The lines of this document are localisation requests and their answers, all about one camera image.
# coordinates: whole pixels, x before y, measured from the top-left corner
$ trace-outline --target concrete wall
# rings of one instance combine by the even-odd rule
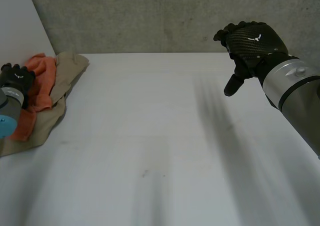
[[[316,63],[320,0],[33,0],[55,52],[224,52],[230,22],[263,21],[291,54]]]

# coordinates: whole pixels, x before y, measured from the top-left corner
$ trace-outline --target orange cloth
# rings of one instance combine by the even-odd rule
[[[44,53],[31,57],[25,66],[34,71],[35,81],[28,92],[28,107],[22,109],[15,132],[9,137],[13,140],[27,141],[34,129],[36,112],[51,109],[50,91],[56,80],[56,59]]]

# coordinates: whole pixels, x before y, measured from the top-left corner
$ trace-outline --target white table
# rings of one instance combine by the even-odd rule
[[[45,145],[0,159],[0,225],[318,225],[320,162],[227,54],[91,54]]]

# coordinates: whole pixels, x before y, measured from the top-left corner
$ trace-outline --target small black robotic hand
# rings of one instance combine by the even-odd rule
[[[262,84],[274,66],[294,58],[288,55],[277,33],[262,22],[229,24],[219,30],[213,39],[226,47],[235,62],[234,74],[224,89],[226,96],[236,93],[245,79],[258,77]]]
[[[1,67],[0,88],[15,88],[24,97],[22,108],[28,106],[28,90],[31,88],[36,75],[26,67],[15,64],[13,67],[7,63]]]

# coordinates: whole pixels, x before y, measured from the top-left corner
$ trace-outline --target beige cloth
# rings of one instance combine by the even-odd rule
[[[62,52],[57,55],[55,85],[50,93],[52,109],[37,113],[35,126],[28,141],[0,139],[0,156],[25,151],[44,144],[52,128],[65,112],[65,95],[70,92],[88,65],[88,59],[78,54]]]

